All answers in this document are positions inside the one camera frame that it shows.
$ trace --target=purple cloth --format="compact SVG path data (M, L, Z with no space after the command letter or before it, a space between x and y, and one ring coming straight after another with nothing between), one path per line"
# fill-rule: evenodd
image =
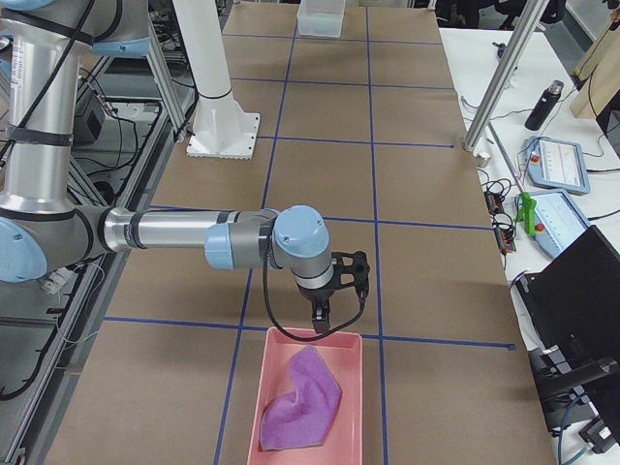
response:
M273 399L264 410L263 450L320 446L338 412L340 386L313 346L291 358L289 371L294 391Z

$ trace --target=white table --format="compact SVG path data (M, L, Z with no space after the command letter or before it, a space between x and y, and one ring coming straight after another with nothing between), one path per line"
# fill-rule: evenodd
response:
M465 97L468 103L477 106L480 104L486 87L497 67L497 47L492 43L507 44L511 37L508 31L483 31L483 30L458 30L442 29L446 55L448 56L450 72L454 81L454 88L459 97ZM586 166L593 170L608 170L620 168L620 161L606 138L600 139L601 148L597 140L602 135L601 129L594 120L576 119L570 111L571 101L576 96L576 89L571 94L573 83L564 70L562 63L555 55L551 45L543 33L535 33L523 56L518 69L511 79L511 85L504 91L499 105L493 113L493 117L507 114L511 111L531 109L540 98L543 90L554 80L560 79L565 83L562 99L566 100L562 105L558 104L549 118L542 125L541 130L532 132L525 128L524 122L529 111L511 114L508 117L495 119L495 127L502 144L511 155L512 162L518 166L516 154L524 147L524 141L532 136L547 136L558 140L570 140L581 144L583 151L599 154L604 152L601 158L586 156ZM466 125L474 117L470 110L461 106L461 112ZM491 155L491 161L485 168L490 179L506 177L512 179L510 171L498 147L482 138L474 153L486 151ZM485 180L483 173L480 179ZM573 196L577 205L588 217L598 216L620 208L620 172L590 175L591 192L585 196ZM540 188L529 183L526 177L525 188L529 192L540 191ZM512 217L516 210L512 198L518 194L516 187L512 188L509 199L504 208ZM620 214L596 221L613 246L620 250ZM540 249L536 242L528 236L523 228L517 228L515 240L516 253L510 254L507 260L506 277L511 281L522 271L542 271L549 263L550 258ZM521 302L516 291L512 291L512 300L516 313L519 317L521 332L528 350L542 347L542 343L536 336L532 327L527 310ZM583 447L583 442L577 435L577 431L585 424L576 423L565 432L563 440L563 460L566 461ZM552 440L554 449L557 449L556 441ZM588 452L577 462L582 465L604 465L620 463L620 447L614 446L603 455Z

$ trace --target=white pillar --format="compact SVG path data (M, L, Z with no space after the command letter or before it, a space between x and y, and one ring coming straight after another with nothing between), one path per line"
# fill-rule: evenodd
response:
M215 0L173 0L200 100L187 154L252 158L261 117L245 113L231 89Z

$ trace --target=clear plastic container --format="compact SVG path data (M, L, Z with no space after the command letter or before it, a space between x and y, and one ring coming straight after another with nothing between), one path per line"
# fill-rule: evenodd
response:
M302 36L340 37L346 0L301 0L297 24Z

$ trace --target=green object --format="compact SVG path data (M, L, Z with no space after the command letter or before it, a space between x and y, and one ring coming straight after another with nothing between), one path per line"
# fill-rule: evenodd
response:
M523 220L525 232L529 235L536 234L534 230L536 201L527 192L521 193L521 207L516 215L516 221Z

